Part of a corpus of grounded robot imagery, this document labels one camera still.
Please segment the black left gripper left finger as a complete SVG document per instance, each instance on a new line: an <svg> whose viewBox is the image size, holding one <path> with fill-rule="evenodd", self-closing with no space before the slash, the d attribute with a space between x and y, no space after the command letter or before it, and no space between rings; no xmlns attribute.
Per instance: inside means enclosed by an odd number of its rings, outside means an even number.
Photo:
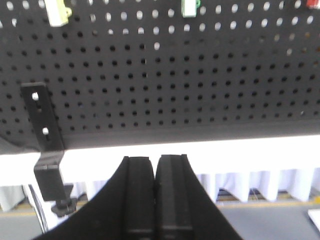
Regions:
<svg viewBox="0 0 320 240"><path fill-rule="evenodd" d="M153 240L154 173L148 157L125 156L76 213L38 240Z"/></svg>

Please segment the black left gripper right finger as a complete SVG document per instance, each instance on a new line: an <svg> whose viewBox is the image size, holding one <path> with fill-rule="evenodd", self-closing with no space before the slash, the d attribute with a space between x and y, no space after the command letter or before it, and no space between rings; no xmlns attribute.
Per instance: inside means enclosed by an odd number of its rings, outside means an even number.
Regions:
<svg viewBox="0 0 320 240"><path fill-rule="evenodd" d="M194 173L187 155L162 155L155 175L158 240L240 240Z"/></svg>

